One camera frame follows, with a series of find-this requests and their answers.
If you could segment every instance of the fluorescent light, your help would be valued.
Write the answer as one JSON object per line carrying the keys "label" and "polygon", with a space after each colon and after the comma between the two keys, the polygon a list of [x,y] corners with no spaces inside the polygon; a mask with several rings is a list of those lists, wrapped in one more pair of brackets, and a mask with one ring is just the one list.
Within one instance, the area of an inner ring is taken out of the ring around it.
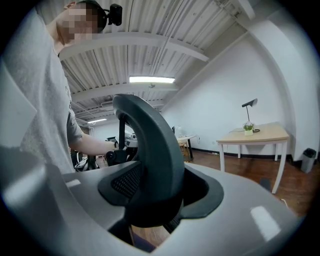
{"label": "fluorescent light", "polygon": [[130,83],[169,83],[174,82],[174,78],[158,76],[130,76]]}
{"label": "fluorescent light", "polygon": [[88,122],[88,124],[92,124],[92,123],[96,123],[96,122],[101,122],[101,121],[104,121],[104,120],[107,120],[107,119],[99,119],[99,120],[95,120],[95,121],[90,121]]}

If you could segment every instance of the desk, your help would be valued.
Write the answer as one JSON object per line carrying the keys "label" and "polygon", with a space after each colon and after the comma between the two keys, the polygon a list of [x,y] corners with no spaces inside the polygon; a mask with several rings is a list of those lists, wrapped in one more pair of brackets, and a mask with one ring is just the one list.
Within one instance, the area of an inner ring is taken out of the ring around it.
{"label": "desk", "polygon": [[190,152],[190,161],[192,161],[194,159],[194,156],[192,154],[192,149],[191,149],[191,142],[190,142],[190,139],[192,139],[194,137],[196,137],[196,135],[184,136],[184,137],[176,138],[178,143],[188,141],[188,149],[189,149],[189,152]]}
{"label": "desk", "polygon": [[287,156],[287,143],[289,135],[282,128],[279,123],[266,123],[261,125],[255,125],[254,128],[260,129],[259,132],[253,133],[252,136],[245,136],[243,128],[238,128],[231,131],[222,139],[217,140],[220,151],[220,170],[225,171],[225,155],[224,155],[224,145],[238,145],[238,158],[241,157],[240,145],[267,145],[275,144],[275,161],[278,158],[277,155],[277,145],[282,144],[281,150],[281,160],[276,176],[276,180],[272,189],[272,193],[277,192],[282,174],[285,168],[286,156]]}

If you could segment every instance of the gray t-shirt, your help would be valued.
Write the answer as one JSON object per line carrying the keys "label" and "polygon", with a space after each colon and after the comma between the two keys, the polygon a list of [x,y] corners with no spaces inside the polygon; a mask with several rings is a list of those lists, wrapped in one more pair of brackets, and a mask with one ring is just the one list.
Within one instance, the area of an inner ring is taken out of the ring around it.
{"label": "gray t-shirt", "polygon": [[21,149],[58,166],[62,174],[74,172],[68,144],[75,143],[83,133],[70,107],[70,90],[54,41],[35,9],[12,37],[3,60],[37,110]]}

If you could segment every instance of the black mesh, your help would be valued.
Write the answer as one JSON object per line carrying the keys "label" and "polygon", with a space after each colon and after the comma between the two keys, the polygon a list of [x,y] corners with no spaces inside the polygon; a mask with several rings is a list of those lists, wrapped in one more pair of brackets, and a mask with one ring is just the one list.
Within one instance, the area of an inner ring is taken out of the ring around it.
{"label": "black mesh", "polygon": [[111,182],[114,190],[131,199],[136,193],[140,182],[140,165],[115,178]]}

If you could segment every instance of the small plant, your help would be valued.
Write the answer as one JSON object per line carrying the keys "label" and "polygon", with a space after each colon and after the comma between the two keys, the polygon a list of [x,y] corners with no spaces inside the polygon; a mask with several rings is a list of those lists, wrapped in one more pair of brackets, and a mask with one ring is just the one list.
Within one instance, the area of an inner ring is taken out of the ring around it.
{"label": "small plant", "polygon": [[254,128],[254,125],[255,125],[254,123],[248,121],[243,125],[243,129],[245,131],[250,131]]}

